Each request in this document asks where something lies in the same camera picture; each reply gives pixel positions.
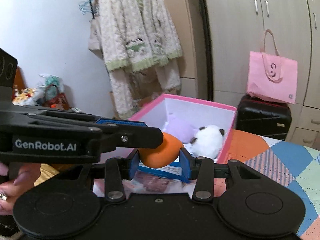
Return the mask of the hand with ring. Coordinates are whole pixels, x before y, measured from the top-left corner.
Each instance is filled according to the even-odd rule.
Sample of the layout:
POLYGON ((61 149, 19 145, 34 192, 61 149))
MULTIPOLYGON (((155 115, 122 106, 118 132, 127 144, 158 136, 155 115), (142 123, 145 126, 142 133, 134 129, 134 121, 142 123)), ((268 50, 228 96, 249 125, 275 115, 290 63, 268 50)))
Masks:
POLYGON ((7 197, 7 200, 1 200, 1 216, 11 215, 16 200, 34 187, 41 174, 40 167, 41 164, 25 163, 15 179, 1 184, 1 193, 7 197))

